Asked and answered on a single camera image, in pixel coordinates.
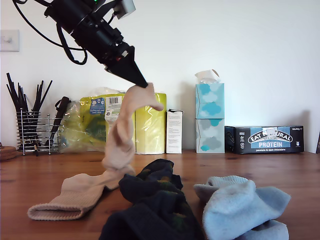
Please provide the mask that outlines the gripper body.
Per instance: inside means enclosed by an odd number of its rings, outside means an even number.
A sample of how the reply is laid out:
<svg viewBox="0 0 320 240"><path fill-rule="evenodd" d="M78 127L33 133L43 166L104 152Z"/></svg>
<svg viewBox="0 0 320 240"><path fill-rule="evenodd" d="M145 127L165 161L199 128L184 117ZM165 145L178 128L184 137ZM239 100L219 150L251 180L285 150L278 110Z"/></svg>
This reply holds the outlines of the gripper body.
<svg viewBox="0 0 320 240"><path fill-rule="evenodd" d="M114 66L128 54L134 54L133 46L124 41L121 32L107 22L95 21L87 16L73 30L71 36L75 42L93 55L96 60L108 67Z"/></svg>

